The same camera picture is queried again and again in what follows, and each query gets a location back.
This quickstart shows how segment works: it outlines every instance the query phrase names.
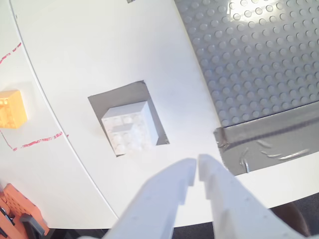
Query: orange object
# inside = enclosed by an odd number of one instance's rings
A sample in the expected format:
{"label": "orange object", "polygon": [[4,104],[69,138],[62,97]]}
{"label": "orange object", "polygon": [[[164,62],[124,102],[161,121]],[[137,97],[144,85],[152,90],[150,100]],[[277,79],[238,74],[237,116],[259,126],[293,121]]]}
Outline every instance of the orange object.
{"label": "orange object", "polygon": [[0,193],[0,208],[3,208],[8,215],[10,214],[10,208],[6,204],[6,198],[3,192]]}
{"label": "orange object", "polygon": [[10,216],[15,216],[13,222],[15,226],[0,213],[0,228],[8,235],[7,239],[27,239],[27,234],[24,229],[23,223],[20,222],[20,217],[23,214],[31,215],[39,225],[44,229],[45,235],[48,234],[49,228],[45,224],[41,212],[29,199],[27,199],[21,192],[15,189],[11,184],[8,184],[3,190],[4,196],[0,195],[2,202],[6,201],[10,209]]}
{"label": "orange object", "polygon": [[26,120],[20,91],[0,92],[0,128],[19,128]]}

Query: dark floor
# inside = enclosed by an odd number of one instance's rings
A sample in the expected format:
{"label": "dark floor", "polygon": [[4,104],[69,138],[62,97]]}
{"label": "dark floor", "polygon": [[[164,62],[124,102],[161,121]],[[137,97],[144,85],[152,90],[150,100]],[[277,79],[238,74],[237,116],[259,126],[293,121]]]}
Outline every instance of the dark floor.
{"label": "dark floor", "polygon": [[[319,193],[295,201],[304,218],[306,219],[311,234],[319,234]],[[50,239],[76,239],[80,236],[102,238],[107,229],[101,230],[55,230]],[[175,228],[173,239],[213,239],[212,223]]]}

